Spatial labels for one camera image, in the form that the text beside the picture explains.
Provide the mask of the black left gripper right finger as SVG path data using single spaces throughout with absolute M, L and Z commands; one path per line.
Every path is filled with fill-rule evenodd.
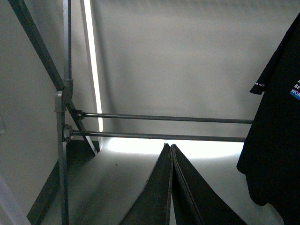
M 245 225 L 214 192 L 180 149 L 171 146 L 172 198 L 178 225 Z

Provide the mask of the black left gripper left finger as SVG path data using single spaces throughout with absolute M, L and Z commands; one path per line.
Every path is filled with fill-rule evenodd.
M 165 144 L 136 201 L 121 225 L 168 225 L 170 223 L 173 158 Z

